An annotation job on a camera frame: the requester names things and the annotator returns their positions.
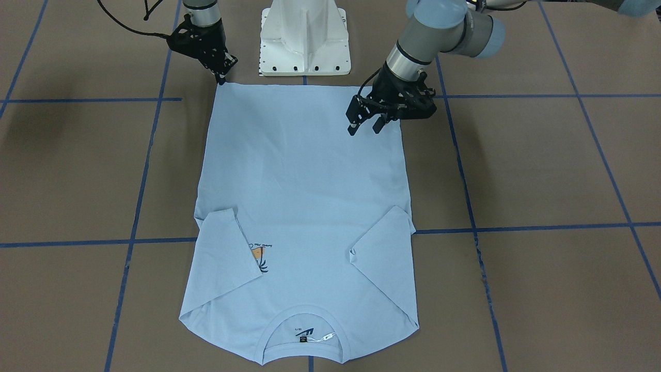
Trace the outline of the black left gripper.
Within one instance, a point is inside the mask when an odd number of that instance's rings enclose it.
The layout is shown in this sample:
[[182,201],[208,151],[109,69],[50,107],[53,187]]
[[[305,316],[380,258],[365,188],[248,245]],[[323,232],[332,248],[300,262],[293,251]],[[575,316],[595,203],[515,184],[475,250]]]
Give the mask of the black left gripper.
[[409,82],[383,65],[363,82],[350,101],[345,112],[350,123],[349,135],[354,136],[360,125],[375,115],[379,115],[374,122],[375,134],[380,134],[390,121],[432,116],[437,110],[434,103],[436,91],[426,85],[427,77],[424,70],[418,70]]

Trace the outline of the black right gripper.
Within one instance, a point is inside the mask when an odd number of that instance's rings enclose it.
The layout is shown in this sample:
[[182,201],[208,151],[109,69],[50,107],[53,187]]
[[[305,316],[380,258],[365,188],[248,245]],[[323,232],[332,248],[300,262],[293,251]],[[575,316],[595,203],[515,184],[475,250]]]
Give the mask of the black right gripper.
[[238,63],[225,45],[222,20],[204,27],[184,20],[167,36],[167,44],[173,52],[198,60],[213,73],[220,86],[224,85],[226,75]]

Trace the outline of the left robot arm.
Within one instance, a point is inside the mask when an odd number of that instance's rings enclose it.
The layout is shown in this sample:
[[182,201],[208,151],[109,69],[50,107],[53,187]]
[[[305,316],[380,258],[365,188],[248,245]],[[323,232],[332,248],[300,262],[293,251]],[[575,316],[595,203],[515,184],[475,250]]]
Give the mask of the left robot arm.
[[352,97],[349,133],[396,120],[569,104],[659,106],[659,1],[410,1],[403,33]]

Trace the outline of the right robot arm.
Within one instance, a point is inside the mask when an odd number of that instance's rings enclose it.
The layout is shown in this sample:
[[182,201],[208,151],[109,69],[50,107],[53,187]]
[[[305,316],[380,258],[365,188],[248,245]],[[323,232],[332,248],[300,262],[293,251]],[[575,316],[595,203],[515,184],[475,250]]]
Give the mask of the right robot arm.
[[196,59],[224,85],[238,59],[225,45],[225,31],[217,1],[183,1],[184,21],[167,38],[173,52]]

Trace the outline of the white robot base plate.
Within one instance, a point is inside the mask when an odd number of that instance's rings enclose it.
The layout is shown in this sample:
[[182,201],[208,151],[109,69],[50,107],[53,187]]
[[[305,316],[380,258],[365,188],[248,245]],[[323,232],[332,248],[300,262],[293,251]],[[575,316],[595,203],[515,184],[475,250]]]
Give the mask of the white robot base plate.
[[273,1],[261,11],[261,76],[347,75],[351,68],[347,13],[335,1]]

